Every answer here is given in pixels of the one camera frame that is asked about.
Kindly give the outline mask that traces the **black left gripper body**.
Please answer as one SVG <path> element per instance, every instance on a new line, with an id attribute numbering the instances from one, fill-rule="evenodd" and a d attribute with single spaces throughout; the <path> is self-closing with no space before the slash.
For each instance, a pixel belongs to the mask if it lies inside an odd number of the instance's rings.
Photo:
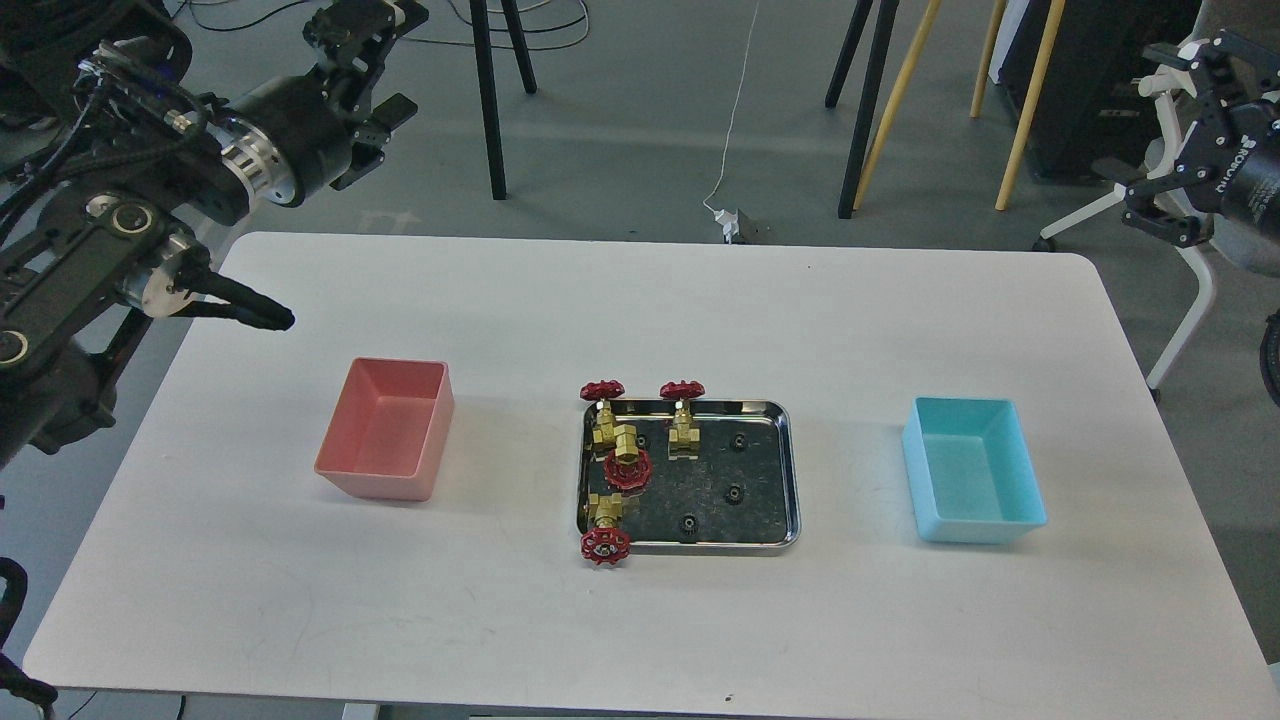
<path id="1" fill-rule="evenodd" d="M 403 94 L 372 104 L 372 91 L 399 38 L 425 24 L 420 1 L 334 1 L 315 13 L 303 38 L 317 53 L 308 73 L 323 104 L 340 127 L 337 165 L 323 170 L 334 190 L 344 190 L 376 169 L 396 129 L 419 113 Z"/>

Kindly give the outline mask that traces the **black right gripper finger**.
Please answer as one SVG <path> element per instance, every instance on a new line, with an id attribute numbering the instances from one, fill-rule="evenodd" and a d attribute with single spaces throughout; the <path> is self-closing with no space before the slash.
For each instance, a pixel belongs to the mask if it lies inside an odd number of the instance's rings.
<path id="1" fill-rule="evenodd" d="M 1263 45 L 1230 29 L 1180 46 L 1152 44 L 1143 58 L 1157 69 L 1143 78 L 1146 97 L 1174 102 L 1183 126 L 1263 124 Z"/>
<path id="2" fill-rule="evenodd" d="M 1155 199 L 1174 190 L 1207 184 L 1208 176 L 1161 176 L 1125 184 L 1123 223 L 1172 245 L 1190 249 L 1208 242 L 1212 228 L 1197 217 L 1175 217 L 1157 206 Z"/>

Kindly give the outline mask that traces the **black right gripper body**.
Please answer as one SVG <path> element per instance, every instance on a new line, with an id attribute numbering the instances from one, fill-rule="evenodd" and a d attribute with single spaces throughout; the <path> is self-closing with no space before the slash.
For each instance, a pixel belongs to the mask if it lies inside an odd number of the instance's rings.
<path id="1" fill-rule="evenodd" d="M 1263 104 L 1242 104 L 1228 111 L 1220 128 L 1199 120 L 1180 161 L 1192 176 L 1208 176 L 1207 184 L 1187 187 L 1190 205 L 1201 213 L 1225 217 L 1263 214 Z"/>

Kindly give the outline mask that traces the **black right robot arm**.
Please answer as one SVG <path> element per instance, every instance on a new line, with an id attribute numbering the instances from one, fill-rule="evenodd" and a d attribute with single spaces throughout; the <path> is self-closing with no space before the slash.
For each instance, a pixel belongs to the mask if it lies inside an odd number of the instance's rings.
<path id="1" fill-rule="evenodd" d="M 1198 114 L 1178 141 L 1167 170 L 1140 178 L 1116 163 L 1105 174 L 1123 187 L 1123 223 L 1176 249 L 1210 240 L 1202 220 L 1158 209 L 1161 193 L 1183 190 L 1203 214 L 1277 240 L 1277 51 L 1230 29 L 1178 49 L 1151 44 L 1143 58 L 1185 76 Z"/>

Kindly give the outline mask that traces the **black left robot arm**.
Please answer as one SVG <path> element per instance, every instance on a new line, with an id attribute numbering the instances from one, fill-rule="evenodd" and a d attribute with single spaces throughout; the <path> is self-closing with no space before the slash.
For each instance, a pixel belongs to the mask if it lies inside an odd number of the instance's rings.
<path id="1" fill-rule="evenodd" d="M 228 101 L 182 81 L 189 38 L 160 1 L 5 1 L 3 110 L 61 129 L 3 200 L 3 461 L 114 424 L 116 382 L 152 322 L 287 331 L 292 310 L 219 274 L 177 217 L 236 225 L 376 169 L 416 105 L 372 101 L 417 1 L 332 1 L 303 26 L 316 60 Z"/>

